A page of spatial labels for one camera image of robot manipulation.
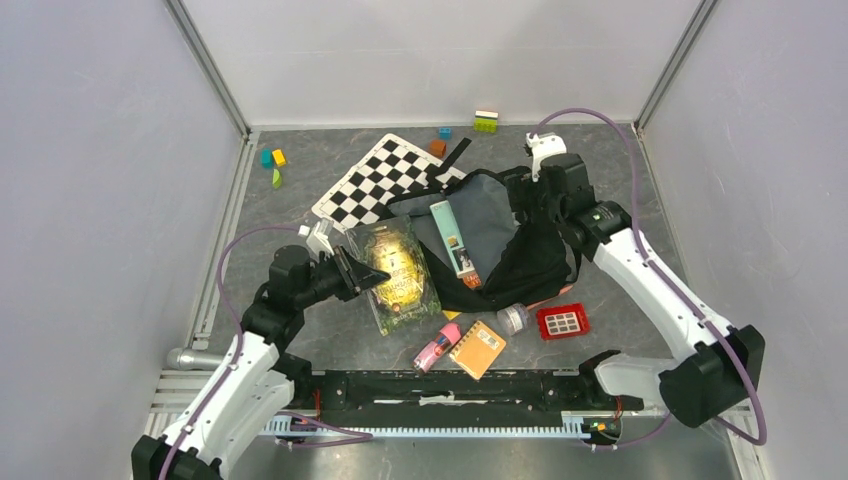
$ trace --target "notebook label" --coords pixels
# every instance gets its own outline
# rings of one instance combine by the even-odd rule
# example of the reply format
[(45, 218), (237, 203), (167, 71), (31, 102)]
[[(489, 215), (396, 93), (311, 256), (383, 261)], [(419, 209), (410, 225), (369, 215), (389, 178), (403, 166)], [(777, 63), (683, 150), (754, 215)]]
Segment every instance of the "notebook label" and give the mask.
[(497, 350), (498, 346), (500, 345), (500, 343), (497, 340), (495, 340), (494, 337), (489, 335), (489, 332), (487, 332), (485, 330), (478, 331), (477, 332), (477, 338), (479, 338), (480, 340), (483, 340), (483, 343), (488, 345), (489, 348), (491, 348), (492, 350)]

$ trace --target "book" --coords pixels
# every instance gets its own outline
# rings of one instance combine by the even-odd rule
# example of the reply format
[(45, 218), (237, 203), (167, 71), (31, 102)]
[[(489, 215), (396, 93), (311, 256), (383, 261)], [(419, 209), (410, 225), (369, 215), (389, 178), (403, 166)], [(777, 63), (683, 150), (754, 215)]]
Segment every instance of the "book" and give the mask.
[(449, 355), (451, 360), (468, 372), (474, 380), (480, 380), (504, 347), (506, 341), (485, 323), (477, 320)]
[(365, 292), (383, 336), (405, 323), (441, 313), (436, 287), (408, 216), (350, 228), (346, 234), (354, 258), (392, 277)]
[(447, 200), (436, 202), (430, 205), (430, 212), (433, 214), (433, 220), (436, 221), (436, 227), (439, 229), (439, 235), (442, 236), (442, 242), (445, 244), (457, 278), (462, 279), (469, 288), (482, 287), (483, 283), (477, 275), (477, 270), (474, 269), (471, 257), (468, 256), (468, 250), (465, 248), (465, 242), (462, 241), (450, 203)]

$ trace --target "orange notebook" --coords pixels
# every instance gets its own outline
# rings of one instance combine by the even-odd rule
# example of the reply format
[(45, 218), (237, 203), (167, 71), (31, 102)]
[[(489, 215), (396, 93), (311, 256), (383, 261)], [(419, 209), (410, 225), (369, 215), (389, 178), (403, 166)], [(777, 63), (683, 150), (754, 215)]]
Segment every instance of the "orange notebook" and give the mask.
[(477, 320), (450, 351), (450, 357), (475, 380), (480, 380), (505, 346), (503, 338)]

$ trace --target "blue cube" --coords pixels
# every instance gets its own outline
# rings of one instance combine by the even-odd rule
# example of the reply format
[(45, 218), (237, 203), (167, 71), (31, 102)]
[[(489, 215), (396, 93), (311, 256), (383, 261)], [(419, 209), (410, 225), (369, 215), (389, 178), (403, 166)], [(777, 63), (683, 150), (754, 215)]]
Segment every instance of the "blue cube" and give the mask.
[(262, 158), (260, 161), (262, 162), (263, 167), (271, 168), (271, 150), (268, 150), (267, 148), (265, 150), (262, 150)]

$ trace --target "chessboard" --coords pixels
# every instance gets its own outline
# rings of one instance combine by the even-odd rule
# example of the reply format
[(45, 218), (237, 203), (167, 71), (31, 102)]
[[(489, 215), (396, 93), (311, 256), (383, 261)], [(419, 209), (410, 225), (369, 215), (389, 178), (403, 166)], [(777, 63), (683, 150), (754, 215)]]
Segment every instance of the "chessboard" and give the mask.
[(443, 187), (465, 177), (456, 168), (430, 182), (442, 161), (397, 135), (383, 137), (347, 174), (333, 185), (312, 212), (333, 222), (344, 232), (357, 225), (369, 225), (380, 218), (389, 199), (433, 186)]

